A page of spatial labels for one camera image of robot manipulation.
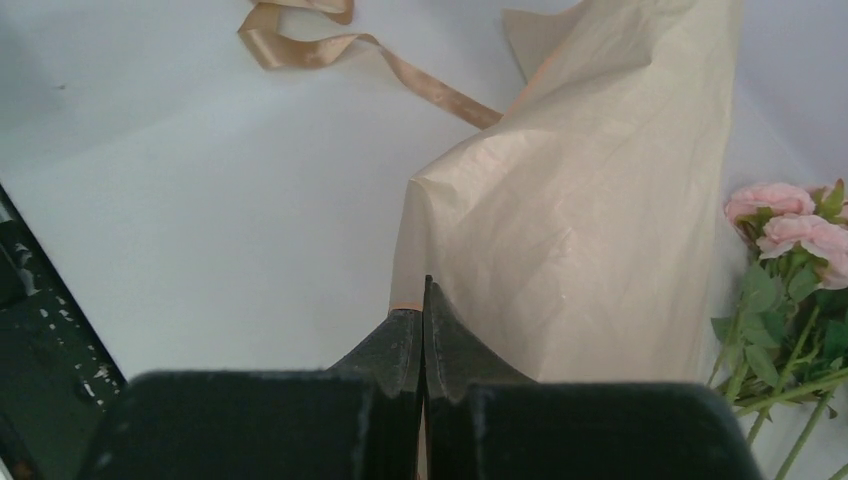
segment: wrapping paper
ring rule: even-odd
[[[740,0],[507,11],[527,89],[413,176],[391,305],[434,276],[540,381],[694,380]]]

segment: artificial rose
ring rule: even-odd
[[[820,270],[822,288],[848,288],[848,230],[829,223],[818,215],[786,214],[774,217],[757,240],[761,259],[777,258],[800,245],[818,258],[828,261]]]
[[[813,198],[803,188],[786,183],[758,183],[731,195],[724,214],[736,225],[739,217],[754,215],[758,208],[765,207],[771,208],[775,215],[811,215],[816,210]]]

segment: white backdrop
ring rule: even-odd
[[[362,0],[351,29],[505,110],[523,80],[500,9],[573,3]],[[250,7],[0,2],[0,182],[128,377],[335,361],[385,316],[406,179],[474,132],[364,47],[262,71],[235,34]],[[728,189],[846,175],[845,24],[843,0],[748,0]],[[777,456],[793,440],[761,437]],[[825,443],[821,473],[802,456],[796,478],[848,461]]]

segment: ribbon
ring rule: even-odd
[[[502,114],[472,100],[436,78],[401,60],[368,33],[337,35],[303,42],[277,33],[284,7],[305,8],[320,12],[330,20],[348,25],[353,20],[353,0],[340,0],[341,5],[313,0],[267,0],[257,3],[238,30],[242,42],[266,70],[282,66],[322,68],[335,62],[355,41],[376,46],[389,68],[408,89],[428,102],[456,115],[477,128],[497,123]]]

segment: flower stem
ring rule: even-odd
[[[831,388],[824,394],[824,396],[822,396],[821,399],[819,399],[816,409],[813,410],[813,413],[810,415],[807,425],[804,426],[804,430],[801,432],[801,435],[798,436],[798,440],[795,441],[795,445],[792,446],[792,450],[789,451],[789,455],[786,457],[786,460],[783,461],[783,465],[780,466],[780,470],[778,470],[777,476],[774,477],[774,480],[783,480],[786,478],[786,474],[789,473],[789,469],[792,468],[795,458],[798,457],[801,449],[804,448],[804,444],[807,443],[807,439],[810,437],[810,434],[813,433],[816,423],[818,423],[819,418],[821,418],[822,413],[824,413],[825,408],[827,408],[828,402],[830,402],[830,399],[833,398],[834,390],[834,388]]]
[[[789,360],[786,362],[786,366],[783,367],[783,371],[780,372],[780,378],[777,379],[777,384],[774,386],[774,390],[772,390],[771,395],[780,395],[783,393],[783,389],[786,388],[786,384],[789,383],[789,379],[792,377],[792,370],[795,367],[795,361],[798,360],[799,356],[801,356],[801,351],[804,349],[804,344],[807,343],[807,337],[810,335],[810,331],[812,331],[813,325],[815,325],[816,318],[818,316],[819,307],[816,306],[813,313],[810,315],[810,319],[807,320],[807,325],[804,326],[804,330],[798,337],[798,341],[795,343],[795,348],[792,349],[792,353],[789,355]],[[771,409],[770,405],[760,409],[757,414],[757,419],[754,420],[754,425],[748,432],[748,445],[754,443],[754,439],[757,438],[757,434],[760,433],[763,423],[765,423],[766,418],[768,418],[769,409]]]
[[[707,380],[708,387],[713,384],[716,374],[719,370],[721,370],[722,364],[724,364],[725,357],[727,357],[727,353],[730,350],[727,346],[734,342],[738,336],[736,331],[739,330],[739,326],[742,323],[739,317],[739,312],[736,312],[733,315],[733,320],[730,322],[730,330],[727,332],[727,336],[721,344],[721,350],[718,352],[718,358],[716,358],[716,363],[713,365],[713,372],[710,374],[710,379]]]
[[[829,390],[831,388],[835,388],[839,386],[841,383],[848,380],[848,368],[843,368],[842,370],[837,371],[832,375],[828,375],[827,377],[817,380],[815,382],[808,382],[800,387],[793,388],[792,390],[787,390],[780,395],[773,395],[766,397],[759,402],[752,403],[745,408],[736,411],[737,417],[744,417],[749,413],[756,412],[761,408],[765,408],[775,403],[785,402],[787,400],[792,400],[793,398],[800,397],[806,395],[808,393],[817,392],[819,390]]]
[[[846,463],[845,465],[843,465],[843,466],[842,466],[842,468],[840,468],[839,470],[837,470],[837,472],[836,472],[836,473],[834,473],[834,474],[833,474],[833,476],[832,476],[832,477],[830,477],[830,478],[829,478],[829,479],[827,479],[827,480],[842,480],[842,479],[843,479],[843,478],[845,478],[846,476],[848,476],[848,463]]]
[[[739,357],[736,368],[733,370],[733,377],[731,377],[730,384],[727,386],[727,393],[724,395],[724,398],[731,405],[736,401],[736,397],[739,396],[739,391],[742,390],[742,381],[745,380],[745,376],[748,373],[748,363],[745,361],[744,355],[740,353]]]

